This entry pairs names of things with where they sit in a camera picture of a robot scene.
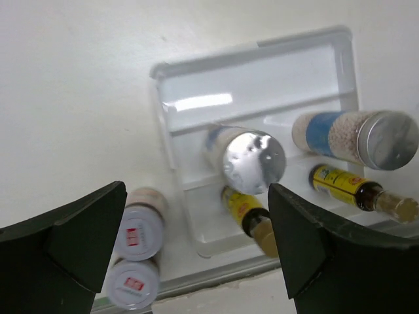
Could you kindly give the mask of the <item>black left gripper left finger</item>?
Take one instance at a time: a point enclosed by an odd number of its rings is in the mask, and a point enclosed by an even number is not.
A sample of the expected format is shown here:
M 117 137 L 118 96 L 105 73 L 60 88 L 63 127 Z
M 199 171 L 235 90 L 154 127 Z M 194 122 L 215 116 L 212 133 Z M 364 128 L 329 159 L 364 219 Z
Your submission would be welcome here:
M 124 212 L 122 181 L 1 229 L 2 313 L 89 313 Z

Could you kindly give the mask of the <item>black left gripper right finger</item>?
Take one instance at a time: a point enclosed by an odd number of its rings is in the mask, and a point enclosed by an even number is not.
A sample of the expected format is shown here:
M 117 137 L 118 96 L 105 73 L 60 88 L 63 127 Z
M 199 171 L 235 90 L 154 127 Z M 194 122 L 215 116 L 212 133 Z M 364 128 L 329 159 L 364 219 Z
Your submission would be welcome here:
M 298 313 L 417 313 L 418 241 L 377 232 L 280 184 L 268 208 Z

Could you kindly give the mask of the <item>yellow cork-top bottle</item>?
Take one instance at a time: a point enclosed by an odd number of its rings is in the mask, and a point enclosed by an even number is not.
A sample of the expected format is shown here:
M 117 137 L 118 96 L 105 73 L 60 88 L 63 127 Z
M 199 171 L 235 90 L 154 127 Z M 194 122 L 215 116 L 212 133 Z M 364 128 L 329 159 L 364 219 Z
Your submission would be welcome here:
M 308 181 L 317 192 L 356 206 L 366 212 L 377 212 L 400 224 L 418 219 L 418 202 L 384 189 L 379 183 L 327 164 L 312 168 Z
M 269 258 L 278 258 L 278 249 L 270 213 L 252 195 L 242 194 L 229 186 L 221 192 L 221 200 L 243 232 Z

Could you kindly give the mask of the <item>silver-lid shaker bottle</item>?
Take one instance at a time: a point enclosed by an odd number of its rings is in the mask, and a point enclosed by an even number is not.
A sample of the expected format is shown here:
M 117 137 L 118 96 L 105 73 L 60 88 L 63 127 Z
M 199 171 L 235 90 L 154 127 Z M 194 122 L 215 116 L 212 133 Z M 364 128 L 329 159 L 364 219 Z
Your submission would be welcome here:
M 260 130 L 212 126 L 204 141 L 204 156 L 226 185 L 243 194 L 262 194 L 285 173 L 282 145 Z
M 400 111 L 323 111 L 299 116 L 292 138 L 306 152 L 393 171 L 416 154 L 418 125 Z

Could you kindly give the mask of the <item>front white-lid spice jar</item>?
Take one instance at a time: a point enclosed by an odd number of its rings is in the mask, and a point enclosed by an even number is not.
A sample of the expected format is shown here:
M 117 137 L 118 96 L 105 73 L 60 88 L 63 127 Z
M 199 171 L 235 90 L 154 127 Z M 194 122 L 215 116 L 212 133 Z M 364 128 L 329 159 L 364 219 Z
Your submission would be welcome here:
M 151 305 L 160 290 L 160 270 L 154 258 L 131 261 L 118 258 L 106 279 L 107 297 L 125 310 Z

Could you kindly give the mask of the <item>white-lid spice jar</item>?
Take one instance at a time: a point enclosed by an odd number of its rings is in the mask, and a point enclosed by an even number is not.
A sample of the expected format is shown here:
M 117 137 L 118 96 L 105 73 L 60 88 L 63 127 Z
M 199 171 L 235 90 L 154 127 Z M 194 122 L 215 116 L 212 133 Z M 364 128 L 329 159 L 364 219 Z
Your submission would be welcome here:
M 151 305 L 160 290 L 160 270 L 154 258 L 131 261 L 118 258 L 106 279 L 107 297 L 125 310 Z
M 128 194 L 115 242 L 116 253 L 127 260 L 154 257 L 164 242 L 166 198 L 159 191 L 143 187 Z

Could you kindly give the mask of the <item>rear white-lid spice jar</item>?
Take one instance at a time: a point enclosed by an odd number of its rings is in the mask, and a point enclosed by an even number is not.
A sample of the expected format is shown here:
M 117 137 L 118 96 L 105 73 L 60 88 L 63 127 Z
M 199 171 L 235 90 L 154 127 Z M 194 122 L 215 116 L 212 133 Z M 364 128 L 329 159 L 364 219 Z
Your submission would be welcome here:
M 143 187 L 128 194 L 115 242 L 116 253 L 127 260 L 154 257 L 164 242 L 166 198 L 159 191 Z

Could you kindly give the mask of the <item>white divided plastic tray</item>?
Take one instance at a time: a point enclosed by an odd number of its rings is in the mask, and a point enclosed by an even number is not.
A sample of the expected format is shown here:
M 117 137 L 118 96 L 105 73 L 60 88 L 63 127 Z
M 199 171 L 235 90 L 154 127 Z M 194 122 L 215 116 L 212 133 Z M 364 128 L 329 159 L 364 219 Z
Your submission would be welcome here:
M 223 179 L 204 156 L 215 124 L 260 130 L 282 145 L 282 184 L 333 213 L 355 214 L 342 202 L 314 192 L 308 172 L 328 163 L 355 173 L 354 164 L 298 149 L 293 122 L 304 113 L 358 108 L 352 34 L 343 26 L 231 48 L 171 63 L 150 72 L 170 167 L 197 253 L 210 258 L 251 243 L 221 203 Z

